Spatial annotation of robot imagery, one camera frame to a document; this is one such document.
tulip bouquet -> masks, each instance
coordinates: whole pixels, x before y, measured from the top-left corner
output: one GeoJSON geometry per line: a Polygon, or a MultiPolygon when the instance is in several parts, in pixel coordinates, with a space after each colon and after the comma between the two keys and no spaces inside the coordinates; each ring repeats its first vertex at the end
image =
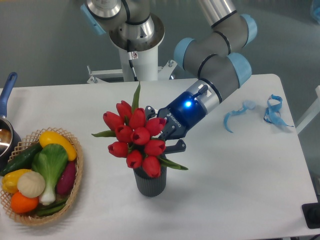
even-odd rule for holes
{"type": "Polygon", "coordinates": [[[164,118],[146,118],[145,109],[139,107],[141,85],[135,90],[132,105],[126,101],[116,104],[119,115],[107,111],[103,120],[110,130],[92,134],[94,137],[116,137],[117,141],[108,146],[109,153],[118,158],[126,158],[129,168],[142,167],[151,178],[161,175],[161,166],[178,170],[188,170],[165,157],[164,139],[157,137],[166,125],[164,118]]]}

bok choy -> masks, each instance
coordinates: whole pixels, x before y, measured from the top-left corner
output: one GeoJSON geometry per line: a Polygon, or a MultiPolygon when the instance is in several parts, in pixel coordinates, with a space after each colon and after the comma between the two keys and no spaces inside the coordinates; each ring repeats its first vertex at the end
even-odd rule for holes
{"type": "Polygon", "coordinates": [[[39,202],[49,205],[56,200],[55,187],[68,162],[68,154],[63,146],[49,144],[45,146],[32,162],[32,169],[40,173],[45,180],[45,189],[39,196],[39,202]]]}

blue led light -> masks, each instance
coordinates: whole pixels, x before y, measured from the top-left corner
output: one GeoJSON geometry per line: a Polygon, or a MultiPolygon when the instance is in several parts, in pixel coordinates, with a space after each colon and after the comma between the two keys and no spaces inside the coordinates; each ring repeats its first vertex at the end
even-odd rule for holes
{"type": "Polygon", "coordinates": [[[184,106],[185,106],[186,108],[189,108],[189,107],[191,106],[191,101],[186,101],[186,102],[184,103],[184,106]]]}

ribbed vase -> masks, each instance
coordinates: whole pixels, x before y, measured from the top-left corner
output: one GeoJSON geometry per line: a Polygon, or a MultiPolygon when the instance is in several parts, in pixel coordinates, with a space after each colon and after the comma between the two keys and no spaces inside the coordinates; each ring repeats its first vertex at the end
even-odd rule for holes
{"type": "Polygon", "coordinates": [[[147,197],[158,196],[166,187],[167,167],[161,167],[161,175],[156,178],[149,177],[142,167],[133,169],[136,186],[140,193],[147,197]]]}

garlic bulb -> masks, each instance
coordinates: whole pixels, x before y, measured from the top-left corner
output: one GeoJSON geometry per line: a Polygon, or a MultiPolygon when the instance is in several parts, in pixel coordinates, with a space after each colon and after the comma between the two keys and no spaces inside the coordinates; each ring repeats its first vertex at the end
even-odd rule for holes
{"type": "Polygon", "coordinates": [[[45,189],[46,181],[44,177],[35,171],[29,171],[23,174],[17,183],[19,192],[27,198],[38,197],[45,189]]]}

